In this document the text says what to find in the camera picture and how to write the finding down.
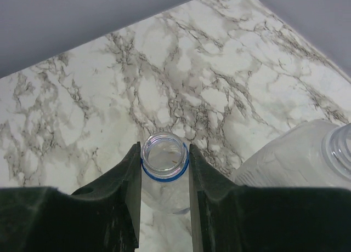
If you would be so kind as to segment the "large clear juice bottle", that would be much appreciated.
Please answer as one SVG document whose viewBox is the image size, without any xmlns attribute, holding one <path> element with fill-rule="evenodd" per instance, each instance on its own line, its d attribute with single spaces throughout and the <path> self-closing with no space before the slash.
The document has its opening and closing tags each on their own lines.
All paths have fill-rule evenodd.
<svg viewBox="0 0 351 252">
<path fill-rule="evenodd" d="M 350 124 L 322 119 L 272 140 L 237 170 L 234 182 L 255 187 L 350 189 Z"/>
</svg>

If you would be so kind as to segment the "blue label bottle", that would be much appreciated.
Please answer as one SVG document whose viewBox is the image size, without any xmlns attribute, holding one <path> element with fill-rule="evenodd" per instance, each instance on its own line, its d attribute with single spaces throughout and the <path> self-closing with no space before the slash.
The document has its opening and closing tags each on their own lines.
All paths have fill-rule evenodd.
<svg viewBox="0 0 351 252">
<path fill-rule="evenodd" d="M 166 131 L 150 135 L 141 148 L 143 202 L 158 212 L 183 215 L 190 211 L 189 149 Z"/>
</svg>

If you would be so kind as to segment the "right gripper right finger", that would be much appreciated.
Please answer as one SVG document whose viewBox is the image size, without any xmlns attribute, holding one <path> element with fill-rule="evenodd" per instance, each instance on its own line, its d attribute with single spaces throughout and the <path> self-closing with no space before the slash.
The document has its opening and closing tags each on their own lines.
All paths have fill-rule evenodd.
<svg viewBox="0 0 351 252">
<path fill-rule="evenodd" d="M 350 191 L 238 186 L 190 145 L 194 251 L 350 251 Z"/>
</svg>

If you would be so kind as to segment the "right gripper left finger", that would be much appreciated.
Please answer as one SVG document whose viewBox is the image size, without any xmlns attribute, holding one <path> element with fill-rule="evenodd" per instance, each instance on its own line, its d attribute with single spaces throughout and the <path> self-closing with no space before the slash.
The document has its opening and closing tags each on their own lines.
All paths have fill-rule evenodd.
<svg viewBox="0 0 351 252">
<path fill-rule="evenodd" d="M 1 189 L 1 251 L 135 251 L 139 246 L 141 146 L 66 194 L 55 187 Z"/>
</svg>

